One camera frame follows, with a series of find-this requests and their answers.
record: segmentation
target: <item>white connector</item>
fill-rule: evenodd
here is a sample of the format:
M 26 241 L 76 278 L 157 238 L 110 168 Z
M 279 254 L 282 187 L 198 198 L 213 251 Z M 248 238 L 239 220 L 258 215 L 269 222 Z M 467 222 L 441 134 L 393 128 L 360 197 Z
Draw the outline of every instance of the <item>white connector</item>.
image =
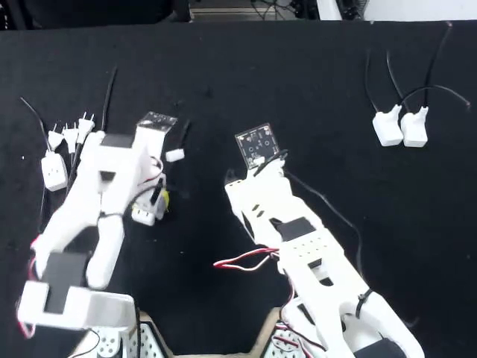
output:
M 76 124 L 73 128 L 68 128 L 66 125 L 63 129 L 63 135 L 65 137 L 66 144 L 68 145 L 68 153 L 74 153 L 76 151 L 76 139 L 78 138 L 78 129 Z
M 402 142 L 403 135 L 397 123 L 401 108 L 396 104 L 389 113 L 378 112 L 374 116 L 374 131 L 383 147 L 398 145 Z
M 178 148 L 172 151 L 167 151 L 165 153 L 165 160 L 172 163 L 184 159 L 185 156 L 186 155 L 184 154 L 184 150 L 182 148 Z
M 83 118 L 78 120 L 78 138 L 76 143 L 84 144 L 84 141 L 88 134 L 91 133 L 92 129 L 95 127 L 95 123 L 92 121 L 95 118 L 93 114 L 91 119 L 86 119 L 86 112 L 83 115 Z
M 422 148 L 427 143 L 426 116 L 428 107 L 421 107 L 417 113 L 406 113 L 401 119 L 401 130 L 406 147 Z
M 56 151 L 60 146 L 61 142 L 65 137 L 61 133 L 57 133 L 54 130 L 57 128 L 57 125 L 54 125 L 52 131 L 48 131 L 48 142 L 50 143 L 51 150 Z
M 53 151 L 46 153 L 42 158 L 42 173 L 45 187 L 51 192 L 65 188 L 68 184 L 65 161 L 58 153 Z

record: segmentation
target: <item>white power adapter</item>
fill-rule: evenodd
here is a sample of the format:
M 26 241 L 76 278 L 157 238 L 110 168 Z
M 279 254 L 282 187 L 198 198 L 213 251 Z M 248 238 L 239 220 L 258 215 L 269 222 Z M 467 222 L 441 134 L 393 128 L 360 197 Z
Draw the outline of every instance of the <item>white power adapter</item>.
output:
M 377 112 L 374 116 L 374 131 L 383 147 L 398 145 L 402 142 L 403 135 L 398 125 L 401 108 L 396 104 L 389 113 Z
M 42 158 L 42 173 L 45 187 L 51 192 L 66 188 L 68 174 L 63 157 L 53 151 L 48 151 Z
M 406 113 L 401 119 L 401 130 L 406 147 L 422 148 L 427 143 L 426 116 L 428 107 L 421 107 L 417 113 Z

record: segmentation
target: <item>black fabric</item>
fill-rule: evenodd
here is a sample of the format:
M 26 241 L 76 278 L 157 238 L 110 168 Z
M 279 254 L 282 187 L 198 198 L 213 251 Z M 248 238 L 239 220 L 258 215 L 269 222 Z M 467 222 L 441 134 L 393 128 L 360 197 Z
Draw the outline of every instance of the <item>black fabric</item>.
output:
M 166 145 L 192 121 L 186 159 L 174 167 L 171 212 L 154 227 L 126 225 L 108 290 L 134 296 L 176 354 L 248 351 L 271 307 L 286 300 L 272 263 L 255 274 L 212 267 L 254 248 L 230 211 L 228 168 L 244 175 L 234 134 L 264 122 L 287 148 L 290 172 L 311 183 L 364 237 L 367 281 L 402 318 L 428 357 L 474 357 L 477 291 L 477 121 L 432 93 L 425 148 L 380 146 L 364 93 L 383 110 L 397 99 L 385 49 L 404 92 L 423 83 L 443 23 L 168 24 L 0 34 L 0 347 L 16 357 L 64 357 L 79 334 L 37 329 L 24 342 L 15 300 L 26 278 L 42 194 L 40 130 L 19 96 L 47 121 L 97 115 L 118 65 L 110 133 L 132 134 L 149 110 L 176 116 Z M 477 105 L 477 23 L 456 22 L 435 81 Z M 418 109 L 418 96 L 410 103 Z M 354 262 L 356 238 L 320 200 L 294 191 Z M 59 204 L 64 191 L 53 193 Z M 88 230 L 71 250 L 90 249 Z

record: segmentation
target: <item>perforated metal plate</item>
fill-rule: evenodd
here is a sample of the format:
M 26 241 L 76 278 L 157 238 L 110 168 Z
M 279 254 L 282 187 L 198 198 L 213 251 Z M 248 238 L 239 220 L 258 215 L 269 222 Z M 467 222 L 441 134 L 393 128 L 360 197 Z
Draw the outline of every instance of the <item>perforated metal plate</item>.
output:
M 128 358 L 137 358 L 137 333 L 129 341 Z M 166 358 L 149 324 L 141 323 L 141 358 Z
M 295 342 L 298 348 L 288 343 L 282 342 L 274 337 L 280 337 Z M 301 350 L 298 336 L 289 330 L 275 330 L 268 340 L 262 358 L 306 358 Z

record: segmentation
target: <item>robotic arm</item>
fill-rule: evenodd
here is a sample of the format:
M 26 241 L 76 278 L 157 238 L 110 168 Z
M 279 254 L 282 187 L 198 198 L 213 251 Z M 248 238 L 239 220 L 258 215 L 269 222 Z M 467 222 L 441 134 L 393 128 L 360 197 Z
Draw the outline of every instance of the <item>robotic arm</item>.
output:
M 116 342 L 136 328 L 130 296 L 96 290 L 110 282 L 128 207 L 132 205 L 134 220 L 150 226 L 167 208 L 160 158 L 165 135 L 176 121 L 150 112 L 138 123 L 135 137 L 103 131 L 87 137 L 75 183 L 31 245 L 39 280 L 25 284 L 17 313 L 20 322 L 69 330 L 101 328 L 117 336 Z M 64 252 L 90 226 L 98 227 L 99 236 L 91 258 Z M 123 339 L 123 349 L 128 341 Z
M 225 190 L 235 216 L 256 244 L 278 248 L 279 271 L 296 298 L 283 309 L 289 327 L 307 336 L 303 345 L 314 357 L 422 358 L 417 340 L 386 300 L 370 290 L 344 256 L 320 218 L 293 196 L 284 176 L 284 151 L 266 124 L 236 136 L 248 167 L 247 178 L 230 180 Z M 297 307 L 303 304 L 304 312 Z

